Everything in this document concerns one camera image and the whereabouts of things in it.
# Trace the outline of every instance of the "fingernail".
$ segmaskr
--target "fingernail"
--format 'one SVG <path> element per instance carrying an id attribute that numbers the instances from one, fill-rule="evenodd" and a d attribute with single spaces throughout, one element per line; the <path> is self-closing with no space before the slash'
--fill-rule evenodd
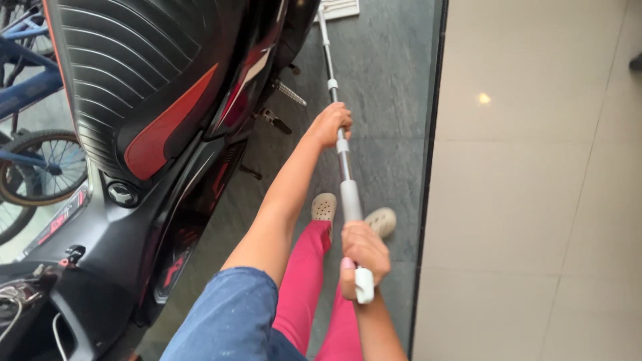
<path id="1" fill-rule="evenodd" d="M 341 268 L 345 270 L 353 270 L 355 269 L 354 266 L 354 261 L 350 257 L 343 257 L 341 260 Z"/>

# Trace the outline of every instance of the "scooter seat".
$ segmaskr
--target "scooter seat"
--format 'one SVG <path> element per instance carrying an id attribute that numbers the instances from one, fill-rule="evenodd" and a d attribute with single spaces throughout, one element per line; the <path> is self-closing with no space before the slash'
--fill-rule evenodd
<path id="1" fill-rule="evenodd" d="M 150 180 L 218 106 L 245 1 L 45 0 L 78 138 L 114 178 Z"/>

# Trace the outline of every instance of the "mop handle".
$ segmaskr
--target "mop handle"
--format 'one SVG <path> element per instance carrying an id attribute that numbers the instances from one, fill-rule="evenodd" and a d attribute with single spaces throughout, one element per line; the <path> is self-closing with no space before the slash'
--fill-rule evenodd
<path id="1" fill-rule="evenodd" d="M 330 92 L 330 99 L 334 103 L 338 101 L 336 90 L 339 88 L 334 71 L 332 69 L 332 58 L 330 57 L 330 40 L 327 38 L 327 28 L 325 26 L 324 7 L 321 5 L 318 10 L 319 26 L 321 27 L 321 36 L 323 38 L 323 49 L 325 53 L 325 68 L 327 70 L 327 88 Z M 350 167 L 350 147 L 348 140 L 345 138 L 345 129 L 340 128 L 337 133 L 336 153 L 339 157 L 339 170 L 341 173 L 341 203 L 343 205 L 343 216 L 346 222 L 353 220 L 363 220 L 361 212 L 361 202 L 359 201 L 359 189 L 357 183 L 352 179 L 352 169 Z M 355 284 L 357 301 L 361 304 L 370 303 L 374 298 L 374 277 L 372 272 L 361 266 L 355 270 Z"/>

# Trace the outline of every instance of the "blue bicycle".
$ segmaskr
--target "blue bicycle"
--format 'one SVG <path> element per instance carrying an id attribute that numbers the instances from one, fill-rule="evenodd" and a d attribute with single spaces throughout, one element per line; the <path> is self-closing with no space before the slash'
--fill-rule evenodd
<path id="1" fill-rule="evenodd" d="M 14 137 L 0 133 L 2 244 L 29 222 L 36 206 L 71 196 L 87 178 L 87 164 L 73 132 L 17 129 L 20 111 L 63 87 L 42 1 L 0 0 L 0 19 L 4 25 L 0 31 L 0 121 L 12 119 Z M 42 67 L 42 71 L 15 84 L 26 66 Z M 8 76 L 5 68 L 11 69 Z"/>

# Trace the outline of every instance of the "beige tile floor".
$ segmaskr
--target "beige tile floor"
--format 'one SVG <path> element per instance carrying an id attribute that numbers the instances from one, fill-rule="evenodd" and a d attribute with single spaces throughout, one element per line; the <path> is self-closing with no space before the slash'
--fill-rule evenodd
<path id="1" fill-rule="evenodd" d="M 450 0 L 414 360 L 642 360 L 641 51 L 642 0 Z"/>

